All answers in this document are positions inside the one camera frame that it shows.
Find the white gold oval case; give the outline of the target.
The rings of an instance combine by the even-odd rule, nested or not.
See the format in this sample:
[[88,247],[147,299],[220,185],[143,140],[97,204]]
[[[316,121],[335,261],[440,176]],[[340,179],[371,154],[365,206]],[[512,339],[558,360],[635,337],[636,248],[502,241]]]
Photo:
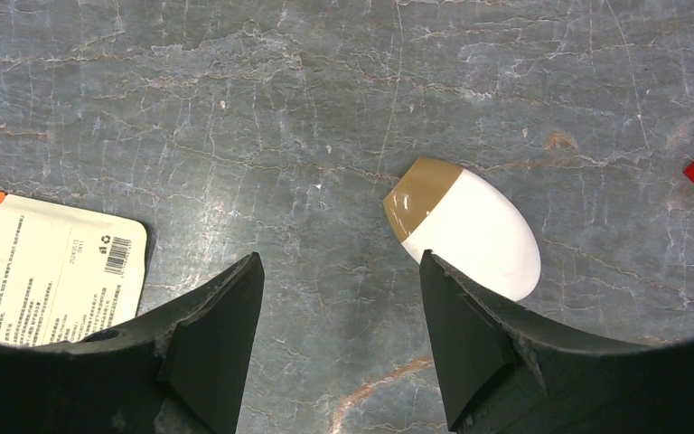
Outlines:
[[405,251],[432,250],[476,283],[513,301],[538,285],[536,238],[517,207],[481,176],[420,157],[382,201]]

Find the white paper sachet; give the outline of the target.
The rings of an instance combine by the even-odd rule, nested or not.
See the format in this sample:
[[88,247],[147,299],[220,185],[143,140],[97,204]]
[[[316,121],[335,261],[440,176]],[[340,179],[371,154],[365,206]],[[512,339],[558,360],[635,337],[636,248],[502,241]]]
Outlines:
[[0,192],[0,344],[78,342],[136,316],[145,226]]

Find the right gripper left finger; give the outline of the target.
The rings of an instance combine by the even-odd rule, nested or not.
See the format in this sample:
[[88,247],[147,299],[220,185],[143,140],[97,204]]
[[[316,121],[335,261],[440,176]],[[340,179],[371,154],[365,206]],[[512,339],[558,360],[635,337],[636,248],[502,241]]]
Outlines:
[[251,253],[201,286],[69,347],[56,433],[233,433],[261,311]]

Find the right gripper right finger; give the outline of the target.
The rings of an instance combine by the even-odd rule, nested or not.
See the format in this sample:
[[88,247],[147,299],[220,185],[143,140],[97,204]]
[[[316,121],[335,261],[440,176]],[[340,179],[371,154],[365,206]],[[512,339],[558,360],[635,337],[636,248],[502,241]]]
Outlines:
[[546,318],[466,277],[426,250],[419,278],[448,428],[503,392],[531,402],[597,387],[595,374],[646,351]]

